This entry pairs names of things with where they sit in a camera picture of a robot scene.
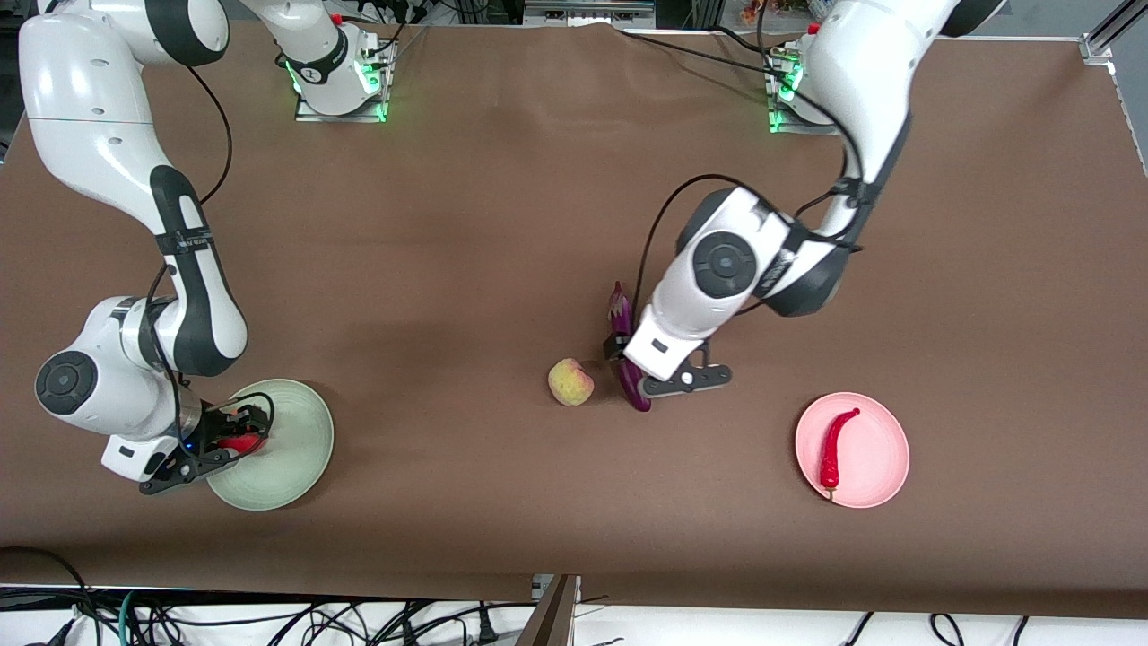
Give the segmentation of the pink plate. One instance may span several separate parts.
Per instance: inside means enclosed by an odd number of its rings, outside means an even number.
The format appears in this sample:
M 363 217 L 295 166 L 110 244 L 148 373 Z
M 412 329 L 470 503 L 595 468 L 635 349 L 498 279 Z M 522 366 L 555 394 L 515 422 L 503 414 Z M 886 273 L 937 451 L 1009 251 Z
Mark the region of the pink plate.
M 793 450 L 808 485 L 828 500 L 819 484 L 822 441 L 833 418 L 854 407 L 861 414 L 845 426 L 838 441 L 840 482 L 832 503 L 870 509 L 889 503 L 901 490 L 910 466 L 905 430 L 885 405 L 864 394 L 825 394 L 798 418 Z

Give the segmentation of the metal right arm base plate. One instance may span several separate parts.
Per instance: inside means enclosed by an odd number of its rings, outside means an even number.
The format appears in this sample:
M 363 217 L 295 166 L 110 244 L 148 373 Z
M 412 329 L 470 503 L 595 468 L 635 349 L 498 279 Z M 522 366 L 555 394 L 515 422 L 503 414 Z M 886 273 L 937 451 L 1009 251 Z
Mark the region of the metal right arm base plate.
M 286 60 L 298 94 L 296 120 L 383 123 L 393 85 L 396 45 L 360 32 L 339 63 Z

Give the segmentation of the pale green plate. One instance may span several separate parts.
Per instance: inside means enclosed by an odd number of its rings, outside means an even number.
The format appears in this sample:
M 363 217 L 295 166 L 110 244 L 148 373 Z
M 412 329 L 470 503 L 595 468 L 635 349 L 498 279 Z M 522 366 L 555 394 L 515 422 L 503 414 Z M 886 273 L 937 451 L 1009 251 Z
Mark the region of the pale green plate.
M 326 470 L 334 447 L 334 421 L 321 396 L 310 386 L 272 378 L 234 394 L 250 394 L 259 408 L 274 402 L 269 438 L 250 457 L 205 478 L 222 503 L 243 511 L 271 511 L 295 503 Z

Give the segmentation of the yellow pink peach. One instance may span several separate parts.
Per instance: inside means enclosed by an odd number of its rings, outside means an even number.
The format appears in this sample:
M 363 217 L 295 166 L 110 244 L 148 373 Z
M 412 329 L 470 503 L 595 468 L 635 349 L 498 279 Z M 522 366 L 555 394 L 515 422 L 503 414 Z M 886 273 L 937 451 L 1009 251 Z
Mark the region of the yellow pink peach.
M 548 389 L 558 404 L 577 407 L 591 398 L 595 382 L 577 360 L 566 357 L 548 371 Z

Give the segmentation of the brown table cover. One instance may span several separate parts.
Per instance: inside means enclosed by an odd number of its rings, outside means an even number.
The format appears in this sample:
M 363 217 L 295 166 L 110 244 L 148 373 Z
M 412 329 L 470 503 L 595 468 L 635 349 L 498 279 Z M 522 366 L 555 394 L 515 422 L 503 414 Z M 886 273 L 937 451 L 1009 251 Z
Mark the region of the brown table cover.
M 91 585 L 529 598 L 576 573 L 611 604 L 1148 617 L 1148 177 L 1110 73 L 1066 40 L 940 40 L 835 299 L 714 336 L 726 388 L 635 412 L 599 364 L 677 185 L 726 173 L 784 209 L 840 143 L 771 134 L 754 73 L 608 26 L 430 29 L 390 119 L 292 118 L 258 23 L 204 78 L 234 132 L 205 217 L 247 351 L 209 400 L 304 381 L 328 470 L 269 512 L 157 496 L 34 398 L 100 299 L 147 291 L 152 234 L 45 171 L 0 168 L 0 546 Z M 798 418 L 864 394 L 908 477 L 850 509 L 800 473 Z

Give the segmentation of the orange objects behind table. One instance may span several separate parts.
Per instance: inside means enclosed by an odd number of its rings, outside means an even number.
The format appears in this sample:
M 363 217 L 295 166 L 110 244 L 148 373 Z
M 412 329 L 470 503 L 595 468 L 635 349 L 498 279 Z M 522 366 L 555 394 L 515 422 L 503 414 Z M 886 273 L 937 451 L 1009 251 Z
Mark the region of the orange objects behind table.
M 739 9 L 743 24 L 754 25 L 762 13 L 762 23 L 807 23 L 812 18 L 808 0 L 744 0 Z

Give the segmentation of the aluminium corner profile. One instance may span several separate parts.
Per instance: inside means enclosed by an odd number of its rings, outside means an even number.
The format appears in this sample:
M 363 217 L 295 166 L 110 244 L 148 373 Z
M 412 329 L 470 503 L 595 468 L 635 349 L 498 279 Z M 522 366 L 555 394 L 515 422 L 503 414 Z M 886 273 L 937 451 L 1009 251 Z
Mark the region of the aluminium corner profile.
M 1119 3 L 1086 31 L 1079 39 L 1079 49 L 1086 65 L 1106 65 L 1112 59 L 1112 45 L 1148 15 L 1148 0 L 1120 0 Z

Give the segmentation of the long purple eggplant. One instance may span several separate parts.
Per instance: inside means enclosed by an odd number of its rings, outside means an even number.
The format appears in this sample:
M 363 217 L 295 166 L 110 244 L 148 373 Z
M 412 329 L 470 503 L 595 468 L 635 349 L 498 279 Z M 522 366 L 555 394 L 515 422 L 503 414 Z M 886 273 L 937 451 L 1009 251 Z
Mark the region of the long purple eggplant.
M 616 282 L 614 285 L 613 291 L 608 299 L 608 322 L 610 322 L 610 335 L 611 334 L 626 334 L 633 336 L 634 334 L 634 308 L 631 299 L 628 298 L 623 285 Z M 615 375 L 623 389 L 623 394 L 631 405 L 633 408 L 639 410 L 641 413 L 646 413 L 651 408 L 651 400 L 647 397 L 643 397 L 639 394 L 639 381 L 644 378 L 644 373 L 635 365 L 631 360 L 627 359 L 623 355 L 623 359 L 620 361 L 610 361 L 613 365 Z

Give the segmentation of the red chili pepper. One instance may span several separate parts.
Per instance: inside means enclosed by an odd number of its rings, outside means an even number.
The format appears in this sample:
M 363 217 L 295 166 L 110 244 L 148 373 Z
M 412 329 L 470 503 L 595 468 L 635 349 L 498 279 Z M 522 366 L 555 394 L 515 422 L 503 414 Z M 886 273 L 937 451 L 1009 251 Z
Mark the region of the red chili pepper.
M 817 470 L 817 482 L 827 493 L 829 503 L 835 499 L 835 492 L 840 482 L 840 467 L 838 458 L 838 441 L 845 426 L 858 418 L 861 410 L 858 407 L 845 410 L 831 421 L 822 441 L 821 458 Z

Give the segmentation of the grey support beam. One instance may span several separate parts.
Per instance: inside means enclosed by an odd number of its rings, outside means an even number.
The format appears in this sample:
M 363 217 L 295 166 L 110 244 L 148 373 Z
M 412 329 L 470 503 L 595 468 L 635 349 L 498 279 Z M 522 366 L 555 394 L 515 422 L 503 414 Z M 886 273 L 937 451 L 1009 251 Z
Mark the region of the grey support beam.
M 514 646 L 571 646 L 574 612 L 581 601 L 577 575 L 536 575 L 532 579 L 537 604 Z

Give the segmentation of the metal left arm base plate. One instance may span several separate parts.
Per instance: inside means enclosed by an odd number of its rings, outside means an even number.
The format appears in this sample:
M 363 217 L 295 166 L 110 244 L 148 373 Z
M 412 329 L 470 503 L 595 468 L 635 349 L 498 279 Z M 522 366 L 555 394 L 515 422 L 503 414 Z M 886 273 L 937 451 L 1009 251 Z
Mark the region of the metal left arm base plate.
M 801 89 L 806 76 L 804 46 L 800 41 L 776 45 L 768 54 L 770 65 L 767 70 L 779 73 L 779 79 L 766 73 L 770 131 L 781 134 L 839 135 L 839 130 L 827 116 L 796 94 L 796 89 Z

